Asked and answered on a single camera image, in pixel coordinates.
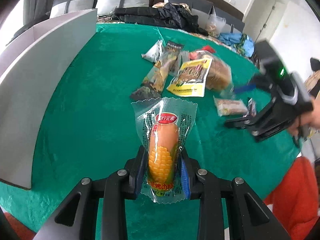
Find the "person right hand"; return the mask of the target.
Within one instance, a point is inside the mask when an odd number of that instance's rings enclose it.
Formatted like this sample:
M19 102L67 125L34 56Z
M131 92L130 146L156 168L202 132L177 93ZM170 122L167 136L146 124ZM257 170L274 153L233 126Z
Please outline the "person right hand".
M313 99L313 111L306 112L300 115L295 122L287 129L292 136L298 135L298 127L309 125L310 127L319 130L320 128L320 106L319 98Z

